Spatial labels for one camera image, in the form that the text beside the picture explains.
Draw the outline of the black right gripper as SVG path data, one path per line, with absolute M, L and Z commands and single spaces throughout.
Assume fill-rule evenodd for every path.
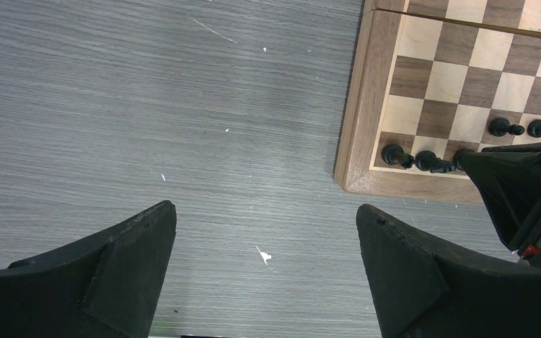
M 541 268 L 541 143 L 462 149 L 456 166 L 478 189 L 503 245 Z

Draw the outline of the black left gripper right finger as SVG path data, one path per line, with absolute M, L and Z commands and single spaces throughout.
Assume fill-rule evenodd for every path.
M 541 268 L 472 251 L 364 204 L 361 257 L 384 337 L 541 337 Z

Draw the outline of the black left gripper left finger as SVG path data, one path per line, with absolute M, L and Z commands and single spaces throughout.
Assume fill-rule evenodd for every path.
M 164 200 L 0 269 L 0 337 L 147 337 L 176 224 Z

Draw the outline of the black knight piece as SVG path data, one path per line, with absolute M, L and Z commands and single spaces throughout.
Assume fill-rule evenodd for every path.
M 429 150 L 421 151 L 416 155 L 415 166 L 420 171 L 430 173 L 450 173 L 456 170 L 453 162 L 445 161 Z

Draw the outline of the black chess piece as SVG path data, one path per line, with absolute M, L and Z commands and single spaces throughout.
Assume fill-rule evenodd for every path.
M 413 167 L 415 158 L 406 153 L 399 144 L 388 144 L 381 151 L 381 159 L 388 165 L 399 166 L 405 170 Z

